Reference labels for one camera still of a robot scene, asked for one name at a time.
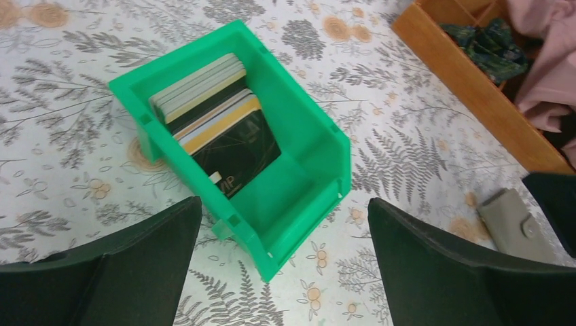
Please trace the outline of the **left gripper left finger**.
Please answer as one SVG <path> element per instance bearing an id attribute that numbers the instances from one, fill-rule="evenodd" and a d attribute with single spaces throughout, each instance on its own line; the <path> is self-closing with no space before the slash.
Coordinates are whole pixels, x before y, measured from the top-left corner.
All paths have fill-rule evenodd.
<path id="1" fill-rule="evenodd" d="M 123 230 L 1 267 L 2 325 L 172 325 L 202 219 L 186 198 Z"/>

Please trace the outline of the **green plastic bin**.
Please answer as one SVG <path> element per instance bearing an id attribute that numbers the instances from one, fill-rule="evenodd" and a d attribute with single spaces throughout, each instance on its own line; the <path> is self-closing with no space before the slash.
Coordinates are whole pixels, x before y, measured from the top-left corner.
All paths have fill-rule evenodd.
<path id="1" fill-rule="evenodd" d="M 240 73 L 190 113 L 187 130 L 151 98 L 230 55 Z M 351 188 L 350 141 L 240 20 L 109 83 L 141 149 L 200 196 L 270 281 Z"/>

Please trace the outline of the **grey leather card holder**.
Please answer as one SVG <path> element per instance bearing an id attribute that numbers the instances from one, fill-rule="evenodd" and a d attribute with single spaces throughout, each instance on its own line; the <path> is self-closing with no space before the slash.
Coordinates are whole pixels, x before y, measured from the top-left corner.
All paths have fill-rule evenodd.
<path id="1" fill-rule="evenodd" d="M 500 252 L 547 264 L 555 262 L 551 244 L 516 189 L 500 189 L 481 203 L 477 212 Z"/>

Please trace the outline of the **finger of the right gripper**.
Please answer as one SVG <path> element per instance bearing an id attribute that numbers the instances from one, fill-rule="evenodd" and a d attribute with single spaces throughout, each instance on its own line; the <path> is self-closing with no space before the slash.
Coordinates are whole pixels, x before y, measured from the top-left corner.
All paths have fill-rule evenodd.
<path id="1" fill-rule="evenodd" d="M 575 175 L 532 172 L 522 179 L 564 250 L 575 258 Z"/>

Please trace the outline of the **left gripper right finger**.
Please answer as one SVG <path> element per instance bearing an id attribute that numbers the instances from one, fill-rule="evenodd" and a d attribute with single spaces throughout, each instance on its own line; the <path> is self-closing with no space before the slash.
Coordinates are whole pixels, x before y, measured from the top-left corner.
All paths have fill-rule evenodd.
<path id="1" fill-rule="evenodd" d="M 506 255 L 381 198 L 368 205 L 395 325 L 574 325 L 575 269 Z"/>

